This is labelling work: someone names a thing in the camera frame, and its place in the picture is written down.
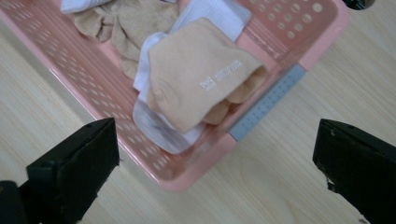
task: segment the folded sock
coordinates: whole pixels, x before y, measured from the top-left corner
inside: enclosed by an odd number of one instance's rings
[[[221,101],[209,110],[202,122],[212,125],[220,124],[227,116],[228,111],[230,110],[230,105],[231,103],[228,100]]]
[[[149,37],[143,45],[142,53],[145,53],[146,48],[149,48],[150,45],[155,44],[162,35],[164,34]],[[157,146],[172,154],[181,153],[191,147],[200,137],[205,125],[199,124],[186,133],[179,133],[164,115],[156,113],[148,107],[149,82],[138,82],[136,84],[138,84],[136,87],[140,90],[140,94],[134,103],[133,118],[139,130]]]
[[[97,7],[111,0],[62,0],[61,12],[63,14],[80,12],[91,7]]]
[[[196,21],[202,17],[208,18],[217,26],[220,26],[221,31],[235,40],[248,22],[250,13],[229,0],[191,1],[189,10],[185,10],[185,13],[177,19],[176,24],[172,28],[172,33],[191,21]],[[165,33],[151,35],[146,39],[140,51],[137,74],[134,79],[134,88],[140,91],[140,94],[134,105],[134,121],[151,141],[162,149],[177,154],[189,148],[198,139],[205,125],[200,123],[186,133],[176,131],[166,117],[160,114],[161,110],[152,98],[153,94],[149,86],[150,64],[148,51],[166,37]],[[152,111],[148,108],[147,102],[150,102]],[[203,122],[219,124],[227,115],[230,104],[227,100],[223,100],[215,105],[206,114]]]
[[[235,41],[248,23],[251,13],[233,0],[191,0],[170,33],[202,17],[208,18],[232,41]]]
[[[244,103],[262,85],[266,78],[266,70],[261,66],[242,85],[228,95],[226,99],[234,104]]]
[[[214,105],[262,67],[205,18],[170,34],[148,56],[148,94],[152,92],[160,111],[181,133],[200,123]]]

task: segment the black object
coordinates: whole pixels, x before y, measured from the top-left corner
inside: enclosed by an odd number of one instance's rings
[[[114,119],[82,127],[27,166],[29,180],[19,187],[20,196],[12,182],[0,183],[0,199],[9,198],[0,201],[1,213],[10,213],[0,216],[0,223],[77,223],[119,162]],[[21,206],[14,204],[18,197],[26,220]]]
[[[396,147],[351,125],[322,119],[315,165],[372,224],[396,223]]]
[[[347,7],[355,10],[364,10],[370,7],[375,0],[343,0]]]

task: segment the wooden floor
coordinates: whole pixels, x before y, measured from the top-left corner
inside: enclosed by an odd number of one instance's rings
[[[361,223],[312,162],[319,120],[396,146],[396,1],[351,22],[292,91],[190,189],[170,193],[124,162],[81,223]],[[0,22],[0,180],[93,120]]]

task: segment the beige fabric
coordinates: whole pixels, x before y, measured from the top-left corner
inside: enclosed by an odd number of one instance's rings
[[[230,110],[230,105],[231,103],[228,100],[221,101],[209,110],[202,122],[213,125],[220,124],[227,116],[228,111]]]
[[[75,13],[75,25],[84,34],[103,42],[111,37],[120,53],[120,67],[134,78],[140,48],[156,32],[168,32],[178,16],[177,4],[159,0],[114,0]]]
[[[265,76],[262,63],[238,48],[208,19],[189,23],[148,51],[148,106],[163,113],[181,133],[199,122],[255,71]],[[236,100],[247,93],[236,93]]]
[[[234,104],[245,102],[262,85],[266,78],[265,68],[263,66],[259,67],[242,85],[227,96],[227,100]]]

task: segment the printed logo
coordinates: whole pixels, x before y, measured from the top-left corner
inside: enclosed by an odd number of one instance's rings
[[[205,81],[200,82],[199,84],[206,91],[210,91],[213,87],[216,86],[217,83],[221,82],[224,78],[228,77],[241,66],[241,61],[235,60],[220,71],[218,71],[213,77],[207,77]]]
[[[210,91],[214,86],[216,86],[216,82],[212,80],[211,77],[207,77],[205,81],[199,83],[206,91]]]

